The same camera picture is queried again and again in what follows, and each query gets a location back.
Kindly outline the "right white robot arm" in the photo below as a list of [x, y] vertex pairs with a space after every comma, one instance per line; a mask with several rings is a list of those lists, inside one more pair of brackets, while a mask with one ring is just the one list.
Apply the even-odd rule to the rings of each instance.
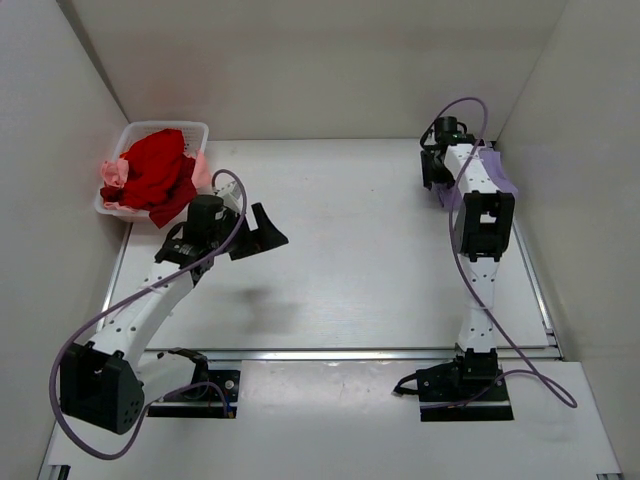
[[454, 259], [474, 292], [456, 342], [453, 361], [427, 369], [429, 402], [460, 403], [492, 386], [499, 375], [493, 308], [499, 262], [509, 245], [514, 188], [501, 180], [495, 152], [483, 156], [464, 123], [437, 118], [421, 138], [423, 185], [451, 211]]

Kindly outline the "purple t-shirt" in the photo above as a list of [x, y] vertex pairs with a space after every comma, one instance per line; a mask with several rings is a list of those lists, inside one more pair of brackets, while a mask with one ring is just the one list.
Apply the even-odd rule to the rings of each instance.
[[[449, 146], [444, 157], [444, 165], [451, 172], [453, 179], [464, 166], [471, 153], [472, 146], [460, 144]], [[508, 179], [501, 162], [501, 154], [492, 148], [479, 147], [473, 155], [469, 165], [464, 169], [459, 183], [451, 188], [445, 184], [434, 185], [437, 198], [445, 210], [458, 210], [465, 193], [479, 191], [480, 193], [503, 192], [518, 196], [518, 189]]]

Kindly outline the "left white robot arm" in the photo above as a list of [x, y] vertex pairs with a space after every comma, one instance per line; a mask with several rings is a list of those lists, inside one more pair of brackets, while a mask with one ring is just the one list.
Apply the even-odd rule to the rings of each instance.
[[210, 389], [203, 354], [173, 347], [147, 359], [144, 352], [217, 256], [240, 260], [288, 244], [264, 207], [248, 206], [245, 200], [238, 181], [197, 195], [185, 221], [166, 234], [133, 301], [107, 314], [89, 340], [63, 348], [53, 381], [60, 413], [122, 435], [149, 403], [175, 396], [179, 389], [197, 396]]

